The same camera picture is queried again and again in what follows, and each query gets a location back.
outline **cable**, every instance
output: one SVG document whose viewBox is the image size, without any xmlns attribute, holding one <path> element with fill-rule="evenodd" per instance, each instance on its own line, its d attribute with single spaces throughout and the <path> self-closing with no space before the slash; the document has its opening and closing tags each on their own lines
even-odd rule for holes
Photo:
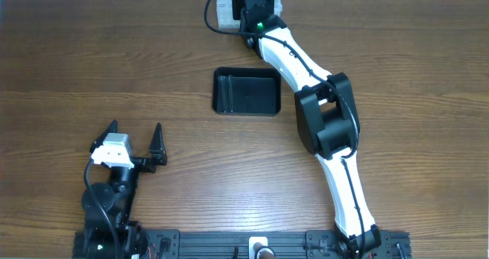
<svg viewBox="0 0 489 259">
<path fill-rule="evenodd" d="M 114 258 L 115 259 L 119 259 L 119 256 L 118 256 L 118 253 L 119 253 L 119 238 L 117 236 L 117 232 L 115 231 L 114 226 L 112 225 L 112 223 L 108 219 L 107 213 L 105 213 L 105 210 L 102 208 L 102 205 L 100 205 L 100 202 L 97 199 L 97 196 L 95 195 L 95 193 L 93 192 L 92 187 L 90 186 L 90 182 L 89 182 L 89 171 L 90 171 L 90 167 L 92 166 L 92 164 L 93 164 L 93 159 L 90 158 L 90 161 L 87 163 L 86 168 L 85 168 L 85 176 L 84 176 L 84 178 L 85 178 L 86 190 L 89 193 L 90 199 L 92 199 L 93 203 L 95 203 L 96 208 L 99 209 L 99 211 L 102 213 L 102 215 L 104 217 L 104 221 L 107 223 L 108 229 L 112 233 L 112 237 L 114 238 L 114 246 L 115 246 L 115 251 L 114 251 L 115 256 L 114 256 Z"/>
<path fill-rule="evenodd" d="M 340 101 L 340 104 L 348 112 L 350 121 L 351 121 L 351 123 L 353 125 L 353 129 L 355 130 L 355 141 L 353 142 L 353 146 L 351 148 L 350 154 L 348 154 L 346 156 L 341 156 L 340 159 L 342 161 L 343 166 L 345 167 L 346 176 L 348 177 L 348 182 L 350 184 L 351 195 L 353 196 L 353 202 L 355 204 L 355 208 L 357 209 L 358 219 L 360 221 L 362 241 L 361 241 L 361 247 L 360 247 L 360 252 L 359 252 L 359 255 L 360 255 L 359 258 L 361 259 L 361 256 L 363 256 L 363 250 L 364 250 L 364 246 L 365 246 L 364 222 L 363 222 L 363 218 L 361 217 L 360 207 L 358 206 L 357 197 L 355 195 L 355 189 L 353 188 L 353 183 L 351 182 L 350 172 L 348 171 L 348 165 L 346 163 L 346 159 L 348 159 L 350 157 L 353 157 L 353 155 L 355 155 L 355 153 L 357 152 L 358 142 L 359 142 L 359 139 L 360 139 L 360 131 L 358 130 L 357 121 L 355 120 L 355 117 L 353 115 L 353 112 L 352 112 L 351 108 L 349 107 L 348 103 L 345 101 L 345 99 L 343 98 L 343 96 L 338 92 L 338 90 L 331 83 L 328 83 L 324 79 L 322 79 L 319 76 L 317 76 L 314 73 L 314 71 L 311 68 L 309 68 L 309 66 L 307 65 L 306 61 L 304 61 L 304 59 L 299 55 L 299 53 L 297 53 L 297 51 L 292 46 L 290 46 L 286 41 L 280 40 L 280 39 L 275 38 L 275 37 L 268 36 L 266 34 L 256 34 L 256 33 L 248 33 L 248 32 L 221 31 L 219 29 L 214 28 L 209 23 L 209 21 L 207 19 L 207 13 L 208 13 L 208 10 L 209 10 L 210 3 L 211 3 L 211 0 L 207 0 L 206 7 L 204 8 L 204 22 L 206 23 L 207 28 L 209 28 L 211 31 L 216 32 L 218 34 L 235 35 L 235 36 L 241 36 L 241 37 L 267 38 L 269 40 L 273 40 L 273 41 L 275 41 L 275 42 L 277 42 L 279 44 L 284 45 L 285 47 L 287 47 L 290 50 L 290 52 L 292 53 L 292 55 L 294 55 L 295 58 L 297 58 L 301 62 L 301 64 L 304 66 L 304 68 L 306 68 L 306 71 L 309 73 L 310 76 L 312 76 L 313 78 L 317 79 L 320 83 L 324 84 L 326 87 L 328 87 L 329 89 L 331 89 L 331 91 L 338 97 L 338 99 Z"/>
</svg>

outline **wood grain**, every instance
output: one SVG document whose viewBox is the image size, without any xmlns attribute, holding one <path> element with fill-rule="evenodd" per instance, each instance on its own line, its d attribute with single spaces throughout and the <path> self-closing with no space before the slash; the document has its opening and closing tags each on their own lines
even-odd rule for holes
<svg viewBox="0 0 489 259">
<path fill-rule="evenodd" d="M 273 118 L 211 109 L 219 66 L 266 67 L 206 29 L 206 0 L 3 0 L 0 257 L 69 257 L 88 146 L 113 119 L 144 154 L 134 219 L 182 231 L 330 229 L 334 209 L 283 84 Z M 415 258 L 486 258 L 488 0 L 283 0 L 301 47 L 351 78 L 358 166 L 381 228 Z M 215 23 L 215 14 L 211 12 Z M 92 181 L 108 171 L 94 169 Z"/>
</svg>

